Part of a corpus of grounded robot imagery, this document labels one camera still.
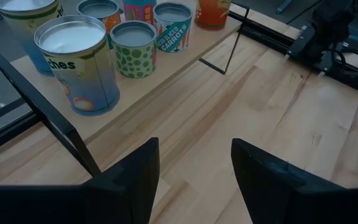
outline black metal frame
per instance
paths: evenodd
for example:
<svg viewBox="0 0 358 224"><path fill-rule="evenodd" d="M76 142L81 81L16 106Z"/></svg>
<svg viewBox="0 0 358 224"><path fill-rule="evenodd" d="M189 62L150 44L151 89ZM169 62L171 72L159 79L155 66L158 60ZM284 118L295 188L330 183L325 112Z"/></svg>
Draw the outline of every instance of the black metal frame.
<svg viewBox="0 0 358 224"><path fill-rule="evenodd" d="M25 101L23 100L23 98L19 98L12 103L9 103L8 105L4 106L3 108L0 108L0 117L22 106L23 104L25 104Z"/></svg>
<svg viewBox="0 0 358 224"><path fill-rule="evenodd" d="M240 25L240 29L238 30L238 34L237 34L237 38L236 38L236 41L234 43L234 46L233 46L233 49L231 50L231 53L230 53L230 57L229 57L229 61L227 61L227 64L226 64L226 68L224 70L218 68L217 66L215 66L214 64L212 64L211 62L208 62L207 60L203 59L203 58L200 58L199 61L200 62L203 62L205 65L207 65L208 67L212 68L213 70L219 72L220 74L222 75L225 75L229 66L230 66L230 61L231 59L233 58L233 55L234 55L234 51L236 50L236 47L237 47L237 43L240 39L240 30L242 30L242 28L245 26L245 23L247 21L247 16L248 16L248 13L249 13L249 7L248 6L245 6L245 5L241 5L241 7L243 7L244 9L246 9L246 14L244 17L242 17L242 19L239 19L240 21L242 21L241 25Z"/></svg>
<svg viewBox="0 0 358 224"><path fill-rule="evenodd" d="M57 111L38 90L32 86L1 54L0 71L10 81L20 96L30 106L31 123L42 121L71 155L94 177L101 173L91 153L70 122Z"/></svg>
<svg viewBox="0 0 358 224"><path fill-rule="evenodd" d="M0 146L40 122L33 112L28 112L0 129Z"/></svg>

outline light wood surface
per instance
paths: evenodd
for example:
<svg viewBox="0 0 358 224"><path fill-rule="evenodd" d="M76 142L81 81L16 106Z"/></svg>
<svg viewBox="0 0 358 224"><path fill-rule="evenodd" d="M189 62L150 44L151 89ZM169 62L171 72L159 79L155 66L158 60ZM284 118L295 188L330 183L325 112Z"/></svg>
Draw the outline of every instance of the light wood surface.
<svg viewBox="0 0 358 224"><path fill-rule="evenodd" d="M194 1L181 0L181 2L195 11L196 3ZM186 67L197 61L206 52L209 52L226 37L237 31L240 24L239 21L229 18L225 29L219 32L201 30L192 24L190 27L190 41L188 46L191 50L185 50L177 54L158 50L157 69L149 77L141 79L126 78L120 75L116 70L116 78L121 92L121 98L112 111L101 116L86 117L76 114L70 108L56 79L39 75L32 63L30 63L29 57L15 60L12 64L72 123L72 125L74 125L84 141L90 142L106 130L106 128L114 124L119 118L136 108L136 106L150 96L153 91L157 91L173 77L180 74Z"/></svg>
<svg viewBox="0 0 358 224"><path fill-rule="evenodd" d="M258 12L250 18L292 37L298 33ZM235 38L204 57L223 68ZM160 139L161 160L152 223L252 223L233 173L232 138L344 187L358 187L358 91L318 78L244 36L226 76L193 63L88 147L105 170L152 136ZM0 184L74 184L87 178L42 125L0 147Z"/></svg>

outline wood grain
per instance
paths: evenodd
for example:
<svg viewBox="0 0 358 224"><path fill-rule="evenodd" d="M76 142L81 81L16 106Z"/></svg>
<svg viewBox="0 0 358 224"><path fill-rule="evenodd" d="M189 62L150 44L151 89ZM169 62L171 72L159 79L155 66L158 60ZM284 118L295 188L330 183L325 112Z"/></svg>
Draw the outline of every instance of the wood grain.
<svg viewBox="0 0 358 224"><path fill-rule="evenodd" d="M258 12L250 17L298 35ZM204 58L224 67L235 38ZM231 164L232 138L344 187L358 187L358 91L318 78L243 36L228 74L193 63L88 147L105 170L152 136L160 139L161 160L152 223L252 223ZM42 125L0 147L0 184L80 184L87 178Z"/></svg>

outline blue can label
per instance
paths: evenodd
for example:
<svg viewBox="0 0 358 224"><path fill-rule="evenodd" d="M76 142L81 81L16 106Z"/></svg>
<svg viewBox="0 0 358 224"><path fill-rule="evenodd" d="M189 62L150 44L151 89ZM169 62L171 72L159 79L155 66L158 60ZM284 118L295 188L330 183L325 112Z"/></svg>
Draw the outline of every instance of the blue can label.
<svg viewBox="0 0 358 224"><path fill-rule="evenodd" d="M156 18L157 48L170 53L185 50L190 36L190 22L190 19L183 22L167 22Z"/></svg>

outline can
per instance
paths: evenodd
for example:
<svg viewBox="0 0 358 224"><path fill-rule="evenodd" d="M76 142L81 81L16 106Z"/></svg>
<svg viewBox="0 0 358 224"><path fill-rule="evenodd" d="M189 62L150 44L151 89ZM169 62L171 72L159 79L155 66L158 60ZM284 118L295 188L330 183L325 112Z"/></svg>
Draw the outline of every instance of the can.
<svg viewBox="0 0 358 224"><path fill-rule="evenodd" d="M96 116L115 107L119 89L100 20L59 17L40 26L34 40L76 113Z"/></svg>
<svg viewBox="0 0 358 224"><path fill-rule="evenodd" d="M119 6L110 0L85 0L77 5L77 12L80 15L91 16L103 22L106 27L109 48L112 49L110 30L121 23Z"/></svg>
<svg viewBox="0 0 358 224"><path fill-rule="evenodd" d="M144 21L154 24L153 8L157 0L124 0L125 20Z"/></svg>
<svg viewBox="0 0 358 224"><path fill-rule="evenodd" d="M157 48L169 53L181 52L189 44L193 12L184 4L165 2L153 9L157 30Z"/></svg>
<svg viewBox="0 0 358 224"><path fill-rule="evenodd" d="M0 0L0 13L14 31L39 73L53 73L40 49L34 43L34 32L45 22L63 15L59 0Z"/></svg>
<svg viewBox="0 0 358 224"><path fill-rule="evenodd" d="M157 33L142 21L127 21L110 32L116 50L117 67L128 78L144 78L155 71Z"/></svg>
<svg viewBox="0 0 358 224"><path fill-rule="evenodd" d="M205 30L221 30L226 25L231 0L198 0L195 24Z"/></svg>

